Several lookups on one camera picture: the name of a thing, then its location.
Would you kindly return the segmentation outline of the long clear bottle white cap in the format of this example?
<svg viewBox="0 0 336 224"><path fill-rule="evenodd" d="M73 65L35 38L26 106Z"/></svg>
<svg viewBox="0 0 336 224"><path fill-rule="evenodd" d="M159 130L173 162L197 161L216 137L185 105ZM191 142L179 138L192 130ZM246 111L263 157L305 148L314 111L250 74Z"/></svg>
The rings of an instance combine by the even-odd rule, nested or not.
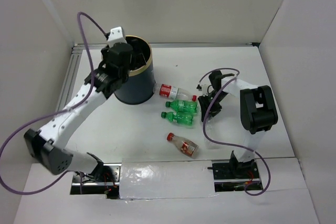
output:
<svg viewBox="0 0 336 224"><path fill-rule="evenodd" d="M211 117L209 117L205 123L205 132L206 132L206 135L214 141L216 141L216 138L217 138L215 126L216 126L216 122ZM204 142L205 142L206 148L209 150L220 149L219 144L216 144L210 141L206 136L204 136Z"/></svg>

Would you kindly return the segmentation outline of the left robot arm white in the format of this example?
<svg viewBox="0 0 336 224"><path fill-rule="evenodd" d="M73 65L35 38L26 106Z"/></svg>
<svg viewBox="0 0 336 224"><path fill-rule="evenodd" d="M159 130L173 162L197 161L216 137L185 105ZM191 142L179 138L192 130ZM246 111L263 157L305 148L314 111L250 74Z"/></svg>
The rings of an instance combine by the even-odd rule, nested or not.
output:
<svg viewBox="0 0 336 224"><path fill-rule="evenodd" d="M128 36L126 42L102 50L103 60L85 78L75 97L66 105L65 113L55 116L38 131L24 134L28 150L53 175L66 170L83 172L91 181L99 181L106 171L103 161L91 153L75 153L66 145L77 128L100 105L128 80L130 71L146 63L137 38Z"/></svg>

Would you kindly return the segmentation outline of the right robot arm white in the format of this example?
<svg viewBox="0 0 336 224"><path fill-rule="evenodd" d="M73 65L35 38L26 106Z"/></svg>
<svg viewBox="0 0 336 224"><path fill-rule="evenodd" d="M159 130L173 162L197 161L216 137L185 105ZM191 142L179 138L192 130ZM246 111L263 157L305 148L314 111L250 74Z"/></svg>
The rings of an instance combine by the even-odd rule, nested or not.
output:
<svg viewBox="0 0 336 224"><path fill-rule="evenodd" d="M220 102L232 95L239 99L240 122L244 128L243 144L232 144L238 148L232 151L226 167L218 168L222 173L231 177L242 179L253 174L255 165L255 151L258 149L265 133L271 130L278 122L278 113L274 96L270 86L256 86L238 79L239 71L222 73L223 68L215 69L205 74L201 79L209 77L210 85L197 85L197 90L202 92L198 97L201 107L201 122L204 129L210 126L213 119L222 109Z"/></svg>

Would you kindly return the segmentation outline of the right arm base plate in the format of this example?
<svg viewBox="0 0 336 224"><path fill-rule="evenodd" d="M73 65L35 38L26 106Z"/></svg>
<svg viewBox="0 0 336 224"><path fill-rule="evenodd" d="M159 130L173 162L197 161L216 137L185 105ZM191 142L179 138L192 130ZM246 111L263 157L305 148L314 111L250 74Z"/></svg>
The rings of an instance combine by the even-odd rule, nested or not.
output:
<svg viewBox="0 0 336 224"><path fill-rule="evenodd" d="M213 173L215 192L262 190L258 166L254 160L240 165L235 161L212 162L207 168Z"/></svg>

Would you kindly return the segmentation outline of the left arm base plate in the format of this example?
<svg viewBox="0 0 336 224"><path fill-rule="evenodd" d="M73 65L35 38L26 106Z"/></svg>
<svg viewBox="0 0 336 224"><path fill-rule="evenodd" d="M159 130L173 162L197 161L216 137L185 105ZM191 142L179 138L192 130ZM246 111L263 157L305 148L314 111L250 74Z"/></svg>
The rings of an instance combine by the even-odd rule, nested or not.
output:
<svg viewBox="0 0 336 224"><path fill-rule="evenodd" d="M119 185L121 163L105 163L102 175L94 179L89 175L80 177L79 172L74 172L71 182L71 195L100 195L106 199L120 199Z"/></svg>

